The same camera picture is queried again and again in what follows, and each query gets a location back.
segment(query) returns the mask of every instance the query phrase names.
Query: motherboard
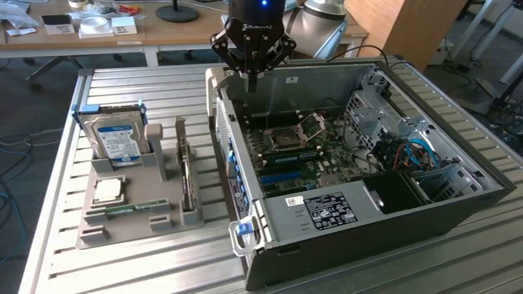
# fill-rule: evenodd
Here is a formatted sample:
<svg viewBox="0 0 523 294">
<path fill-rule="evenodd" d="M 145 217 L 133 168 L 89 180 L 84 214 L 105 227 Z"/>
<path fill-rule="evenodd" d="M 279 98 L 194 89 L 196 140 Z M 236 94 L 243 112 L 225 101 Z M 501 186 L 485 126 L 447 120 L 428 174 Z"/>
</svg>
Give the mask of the motherboard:
<svg viewBox="0 0 523 294">
<path fill-rule="evenodd" d="M 312 112 L 280 119 L 297 121 L 291 125 L 253 121 L 247 121 L 244 135 L 267 198 L 347 183 L 368 172 L 353 162 L 336 117 Z"/>
</svg>

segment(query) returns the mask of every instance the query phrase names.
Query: gray floor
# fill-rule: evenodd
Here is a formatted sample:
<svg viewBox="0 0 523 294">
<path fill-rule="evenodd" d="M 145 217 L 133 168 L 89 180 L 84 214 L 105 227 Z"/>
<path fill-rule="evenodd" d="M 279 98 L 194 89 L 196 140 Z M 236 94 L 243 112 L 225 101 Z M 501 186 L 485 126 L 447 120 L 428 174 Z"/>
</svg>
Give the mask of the gray floor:
<svg viewBox="0 0 523 294">
<path fill-rule="evenodd" d="M 448 35 L 448 40 L 455 42 L 465 30 L 469 23 L 469 18 L 457 22 Z M 463 50 L 463 55 L 456 58 L 455 63 L 465 62 L 468 49 L 473 46 L 479 35 L 485 31 L 485 27 L 477 30 L 468 46 Z M 497 79 L 504 71 L 511 66 L 523 52 L 523 44 L 500 35 L 495 44 L 489 47 L 481 62 L 484 67 L 481 69 L 472 68 L 467 74 L 471 78 L 484 78 L 500 89 L 505 87 L 497 83 Z M 162 64 L 186 64 L 186 63 L 206 63 L 216 62 L 217 57 L 208 51 L 198 51 L 193 53 L 194 60 L 184 59 L 182 52 L 174 54 L 162 54 Z M 116 62 L 110 55 L 102 56 L 82 56 L 78 61 L 85 67 L 92 68 L 112 68 L 112 67 L 136 67 L 145 66 L 144 56 L 141 54 L 129 53 L 122 55 L 125 62 Z M 49 58 L 37 58 L 37 64 L 41 65 Z M 62 126 L 69 105 L 70 94 L 73 93 L 74 80 L 77 70 L 72 64 L 64 62 L 48 74 L 45 74 L 37 82 L 42 85 L 42 91 L 38 93 L 30 92 L 26 88 L 25 77 L 36 69 L 36 66 L 28 66 L 21 59 L 12 59 L 10 64 L 0 70 L 0 138 L 13 134 L 32 134 L 45 129 L 54 129 Z M 431 78 L 435 84 L 444 90 L 449 90 L 460 86 L 465 80 L 456 75 L 445 72 L 440 67 L 428 67 L 425 75 Z M 523 85 L 519 86 L 515 97 L 521 97 Z M 476 106 L 484 103 L 488 96 L 476 89 L 475 85 L 461 87 L 451 92 L 460 103 Z M 519 152 L 523 151 L 519 139 L 499 131 L 500 137 L 507 139 L 508 144 Z M 41 138 L 41 141 L 54 140 L 57 134 L 48 135 Z M 30 168 L 21 176 L 6 183 L 8 193 L 14 197 L 20 204 L 20 211 L 26 226 L 28 240 L 32 239 L 38 210 L 45 195 L 45 188 L 50 175 L 53 158 L 56 155 L 57 145 L 45 147 L 33 147 L 30 154 L 33 163 Z M 13 151 L 26 150 L 26 146 L 10 148 Z M 0 171 L 4 171 L 8 166 L 17 160 L 17 156 L 12 154 L 0 153 Z M 5 209 L 0 211 L 0 220 L 5 217 Z M 8 224 L 0 228 L 0 255 L 5 256 L 18 249 L 16 258 L 0 264 L 0 293 L 10 294 L 17 290 L 20 278 L 22 274 L 25 258 L 30 241 L 18 248 L 17 242 L 20 237 L 20 229 L 16 219 L 9 219 Z"/>
</svg>

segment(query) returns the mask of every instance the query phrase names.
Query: aluminum extrusion table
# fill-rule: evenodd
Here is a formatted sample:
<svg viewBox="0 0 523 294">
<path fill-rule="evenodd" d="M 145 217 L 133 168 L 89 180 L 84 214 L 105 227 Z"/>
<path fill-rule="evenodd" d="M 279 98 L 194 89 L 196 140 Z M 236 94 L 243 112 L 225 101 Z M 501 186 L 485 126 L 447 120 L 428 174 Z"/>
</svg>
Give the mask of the aluminum extrusion table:
<svg viewBox="0 0 523 294">
<path fill-rule="evenodd" d="M 141 99 L 148 121 L 162 124 L 162 145 L 169 147 L 176 142 L 173 116 L 185 117 L 197 150 L 205 226 L 74 249 L 92 149 L 69 116 L 20 293 L 244 292 L 205 115 L 204 71 L 212 66 L 220 64 L 94 70 L 78 77 L 72 101 L 118 105 Z M 523 288 L 523 160 L 415 69 L 401 64 L 393 71 L 517 190 L 447 235 L 256 293 L 509 293 Z M 408 103 L 399 107 L 407 115 L 417 111 Z"/>
</svg>

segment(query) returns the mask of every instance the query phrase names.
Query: wooden desk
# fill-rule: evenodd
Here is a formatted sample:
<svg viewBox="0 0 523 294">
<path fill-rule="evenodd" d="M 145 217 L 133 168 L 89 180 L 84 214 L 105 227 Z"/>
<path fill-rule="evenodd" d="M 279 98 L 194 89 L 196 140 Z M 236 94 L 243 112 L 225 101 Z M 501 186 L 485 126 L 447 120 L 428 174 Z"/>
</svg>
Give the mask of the wooden desk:
<svg viewBox="0 0 523 294">
<path fill-rule="evenodd" d="M 189 23 L 168 23 L 160 20 L 156 9 L 168 3 L 140 2 L 140 14 L 145 17 L 136 19 L 138 33 L 105 38 L 80 39 L 77 33 L 64 35 L 48 35 L 42 27 L 40 15 L 65 13 L 70 11 L 65 0 L 49 0 L 46 3 L 30 3 L 29 15 L 41 26 L 37 32 L 22 36 L 9 36 L 0 29 L 0 55 L 2 58 L 21 58 L 37 56 L 66 56 L 94 55 L 106 53 L 141 52 L 145 54 L 146 65 L 157 66 L 156 53 L 169 50 L 200 50 L 209 48 L 209 36 L 222 29 L 220 16 L 224 12 L 193 7 L 200 17 Z M 206 3 L 209 7 L 226 10 L 221 2 Z M 347 29 L 341 44 L 351 47 L 361 45 L 368 35 L 367 31 L 356 24 L 351 16 L 347 16 L 349 27 Z M 0 28 L 12 29 L 10 24 L 4 21 Z"/>
</svg>

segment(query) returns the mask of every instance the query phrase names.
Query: hard drive label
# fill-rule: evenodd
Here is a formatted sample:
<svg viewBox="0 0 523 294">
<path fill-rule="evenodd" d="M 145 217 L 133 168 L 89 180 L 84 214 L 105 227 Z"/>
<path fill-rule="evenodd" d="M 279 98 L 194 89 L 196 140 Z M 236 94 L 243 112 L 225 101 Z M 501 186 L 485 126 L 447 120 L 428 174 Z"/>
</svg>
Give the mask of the hard drive label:
<svg viewBox="0 0 523 294">
<path fill-rule="evenodd" d="M 102 141 L 106 156 L 117 162 L 132 162 L 140 157 L 138 144 L 130 139 L 129 125 L 100 127 L 97 132 Z"/>
<path fill-rule="evenodd" d="M 320 231 L 357 221 L 341 192 L 304 199 L 304 206 Z"/>
</svg>

